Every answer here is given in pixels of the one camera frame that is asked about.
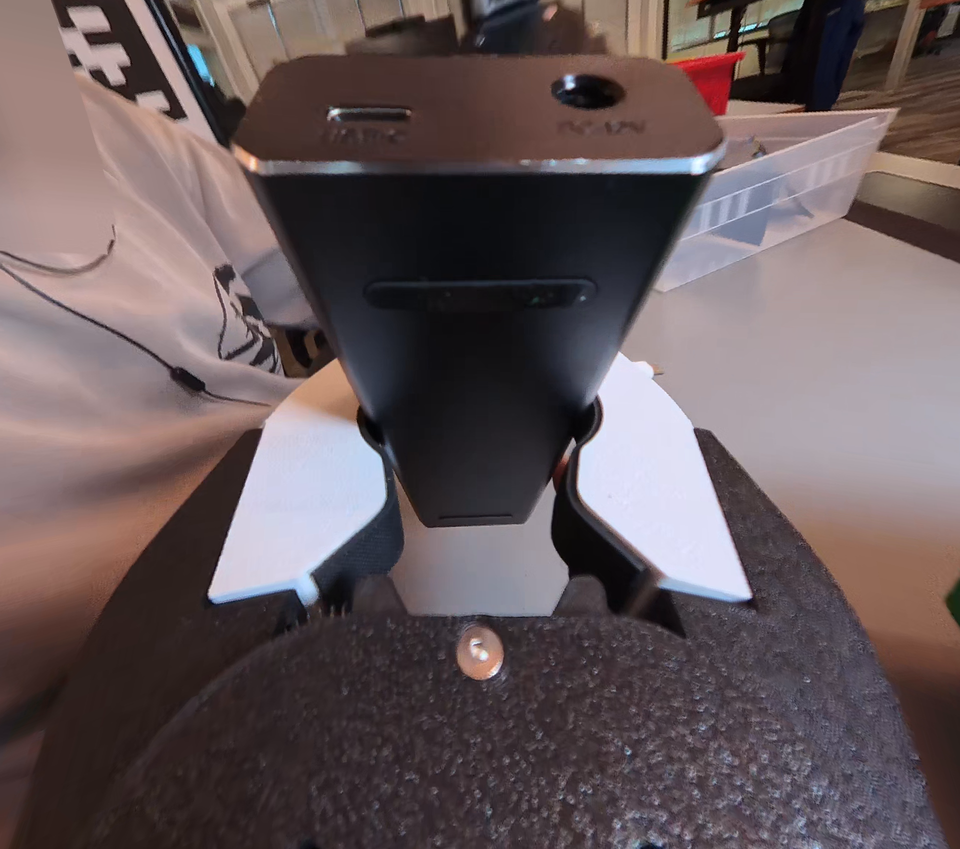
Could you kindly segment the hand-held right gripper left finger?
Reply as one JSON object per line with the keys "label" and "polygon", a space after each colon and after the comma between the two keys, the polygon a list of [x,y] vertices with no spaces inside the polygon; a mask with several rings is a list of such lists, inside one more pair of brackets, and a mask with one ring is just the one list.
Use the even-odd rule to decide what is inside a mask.
{"label": "hand-held right gripper left finger", "polygon": [[293,593],[343,603],[402,555],[392,469],[359,422],[338,361],[306,379],[263,426],[207,592],[210,603]]}

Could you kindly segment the red plastic bin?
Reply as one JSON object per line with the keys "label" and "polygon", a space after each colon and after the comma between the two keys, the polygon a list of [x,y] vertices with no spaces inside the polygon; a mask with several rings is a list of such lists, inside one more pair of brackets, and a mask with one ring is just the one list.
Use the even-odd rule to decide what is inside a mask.
{"label": "red plastic bin", "polygon": [[742,50],[670,62],[689,78],[714,116],[728,110],[736,69],[743,60]]}

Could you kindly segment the black framed marker sign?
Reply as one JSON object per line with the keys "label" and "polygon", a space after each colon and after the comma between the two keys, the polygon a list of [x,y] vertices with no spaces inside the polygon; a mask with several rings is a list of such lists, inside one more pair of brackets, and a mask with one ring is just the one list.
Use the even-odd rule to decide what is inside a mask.
{"label": "black framed marker sign", "polygon": [[51,0],[75,73],[221,146],[209,83],[165,0]]}

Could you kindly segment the dark grey usb hub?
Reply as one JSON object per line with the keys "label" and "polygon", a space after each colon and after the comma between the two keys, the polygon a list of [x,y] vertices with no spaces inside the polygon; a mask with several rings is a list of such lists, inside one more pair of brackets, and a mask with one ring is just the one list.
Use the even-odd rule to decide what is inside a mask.
{"label": "dark grey usb hub", "polygon": [[526,521],[724,148],[605,55],[298,58],[233,138],[427,527]]}

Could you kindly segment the dark blue jacket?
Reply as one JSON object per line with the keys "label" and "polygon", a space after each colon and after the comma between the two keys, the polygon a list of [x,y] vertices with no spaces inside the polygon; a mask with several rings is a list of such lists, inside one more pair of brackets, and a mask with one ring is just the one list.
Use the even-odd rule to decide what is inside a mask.
{"label": "dark blue jacket", "polygon": [[839,98],[865,25],[865,0],[804,0],[794,28],[791,86],[808,112]]}

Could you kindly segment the clear plastic bin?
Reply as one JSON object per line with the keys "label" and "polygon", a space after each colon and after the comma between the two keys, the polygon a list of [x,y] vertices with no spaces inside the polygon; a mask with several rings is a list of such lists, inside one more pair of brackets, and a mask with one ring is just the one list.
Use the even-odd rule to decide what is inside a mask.
{"label": "clear plastic bin", "polygon": [[721,115],[723,159],[654,285],[677,289],[838,219],[897,109]]}

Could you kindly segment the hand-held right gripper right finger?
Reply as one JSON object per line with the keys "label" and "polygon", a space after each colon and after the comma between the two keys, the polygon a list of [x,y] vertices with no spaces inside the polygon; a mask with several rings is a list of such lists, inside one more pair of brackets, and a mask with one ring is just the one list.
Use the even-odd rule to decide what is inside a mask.
{"label": "hand-held right gripper right finger", "polygon": [[554,548],[613,613],[660,592],[750,603],[753,592],[694,426],[652,367],[619,353],[556,485]]}

